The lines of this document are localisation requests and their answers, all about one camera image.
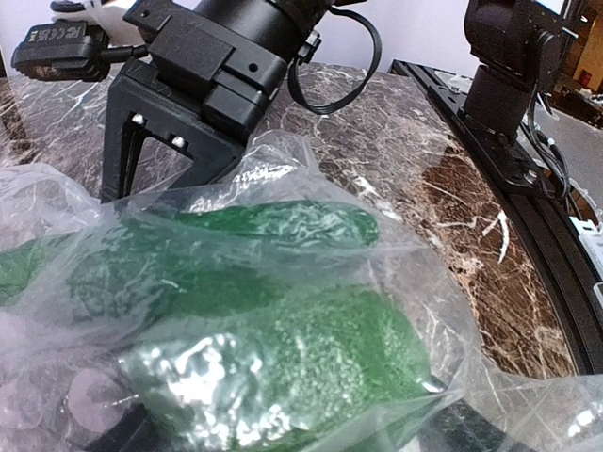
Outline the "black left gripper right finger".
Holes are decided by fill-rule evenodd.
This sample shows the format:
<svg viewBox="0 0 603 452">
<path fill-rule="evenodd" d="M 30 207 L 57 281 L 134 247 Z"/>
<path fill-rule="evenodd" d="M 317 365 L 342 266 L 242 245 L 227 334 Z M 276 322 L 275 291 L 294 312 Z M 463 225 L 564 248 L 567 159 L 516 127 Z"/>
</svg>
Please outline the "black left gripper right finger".
<svg viewBox="0 0 603 452">
<path fill-rule="evenodd" d="M 495 427 L 463 400 L 448 407 L 447 417 L 447 444 L 453 451 L 533 451 Z"/>
</svg>

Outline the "green fake vegetable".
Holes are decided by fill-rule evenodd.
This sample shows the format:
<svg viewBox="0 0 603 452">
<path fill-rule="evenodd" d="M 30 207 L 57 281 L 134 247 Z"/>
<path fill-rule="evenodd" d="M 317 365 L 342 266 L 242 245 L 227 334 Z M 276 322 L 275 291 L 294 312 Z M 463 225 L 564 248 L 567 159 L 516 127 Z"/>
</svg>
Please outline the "green fake vegetable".
<svg viewBox="0 0 603 452">
<path fill-rule="evenodd" d="M 339 202 L 139 212 L 1 254 L 3 428 L 69 401 L 85 447 L 141 404 L 152 451 L 372 449 L 430 409 L 428 350 Z"/>
</svg>

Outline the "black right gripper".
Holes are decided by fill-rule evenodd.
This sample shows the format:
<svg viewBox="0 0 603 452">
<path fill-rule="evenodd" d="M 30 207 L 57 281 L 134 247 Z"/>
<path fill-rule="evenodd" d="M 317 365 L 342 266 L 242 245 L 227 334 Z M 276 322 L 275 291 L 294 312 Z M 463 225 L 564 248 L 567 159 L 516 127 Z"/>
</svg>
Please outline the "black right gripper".
<svg viewBox="0 0 603 452">
<path fill-rule="evenodd" d="M 191 160 L 170 188 L 213 184 L 238 165 L 245 152 L 239 141 L 248 140 L 265 116 L 329 5 L 203 1 L 189 9 L 172 1 L 137 1 L 126 11 L 123 19 L 145 40 L 160 80 L 200 102 L 210 125 L 193 123 L 167 139 Z M 155 120 L 154 81 L 154 70 L 123 70 L 109 87 L 102 203 L 131 191 L 142 143 Z"/>
</svg>

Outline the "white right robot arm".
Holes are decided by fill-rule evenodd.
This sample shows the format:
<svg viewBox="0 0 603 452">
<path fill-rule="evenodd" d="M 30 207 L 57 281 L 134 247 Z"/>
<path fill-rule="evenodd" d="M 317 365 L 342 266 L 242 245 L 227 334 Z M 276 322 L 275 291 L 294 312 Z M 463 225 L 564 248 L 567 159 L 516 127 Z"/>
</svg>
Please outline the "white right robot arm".
<svg viewBox="0 0 603 452">
<path fill-rule="evenodd" d="M 537 1 L 468 4 L 464 32 L 481 63 L 462 109 L 468 124 L 513 140 L 532 121 L 537 96 L 558 72 L 564 12 Z M 281 86 L 306 105 L 298 68 L 314 54 L 326 14 L 360 20 L 345 1 L 134 3 L 124 20 L 142 45 L 105 53 L 122 69 L 107 95 L 102 201 L 130 194 L 149 138 L 189 158 L 177 186 L 230 172 Z"/>
</svg>

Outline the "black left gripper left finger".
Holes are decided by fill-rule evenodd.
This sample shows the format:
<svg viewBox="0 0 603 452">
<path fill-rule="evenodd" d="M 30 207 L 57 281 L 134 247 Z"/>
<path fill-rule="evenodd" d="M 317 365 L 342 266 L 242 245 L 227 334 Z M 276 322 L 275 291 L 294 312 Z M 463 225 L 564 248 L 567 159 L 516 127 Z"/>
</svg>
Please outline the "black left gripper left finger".
<svg viewBox="0 0 603 452">
<path fill-rule="evenodd" d="M 90 452 L 143 452 L 155 447 L 155 428 L 147 410 L 138 404 L 120 421 L 84 447 Z"/>
</svg>

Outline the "black front rail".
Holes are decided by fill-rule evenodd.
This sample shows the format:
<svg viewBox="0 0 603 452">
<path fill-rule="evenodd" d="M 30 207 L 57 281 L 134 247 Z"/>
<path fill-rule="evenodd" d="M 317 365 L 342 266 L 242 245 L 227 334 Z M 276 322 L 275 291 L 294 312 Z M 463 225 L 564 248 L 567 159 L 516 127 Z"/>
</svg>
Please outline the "black front rail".
<svg viewBox="0 0 603 452">
<path fill-rule="evenodd" d="M 517 142 L 468 118 L 465 94 L 434 68 L 394 60 L 390 71 L 414 80 L 493 189 L 544 283 L 579 374 L 601 373 L 602 276 L 563 202 L 546 197 L 544 172 Z"/>
</svg>

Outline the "clear zip top bag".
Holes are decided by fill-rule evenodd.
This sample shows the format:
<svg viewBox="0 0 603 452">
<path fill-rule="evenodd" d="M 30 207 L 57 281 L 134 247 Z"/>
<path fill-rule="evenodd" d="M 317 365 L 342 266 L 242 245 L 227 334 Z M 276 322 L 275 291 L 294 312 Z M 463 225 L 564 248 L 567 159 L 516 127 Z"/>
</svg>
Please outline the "clear zip top bag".
<svg viewBox="0 0 603 452">
<path fill-rule="evenodd" d="M 1 447 L 598 451 L 602 379 L 497 369 L 430 247 L 270 132 L 108 204 L 2 168 Z"/>
</svg>

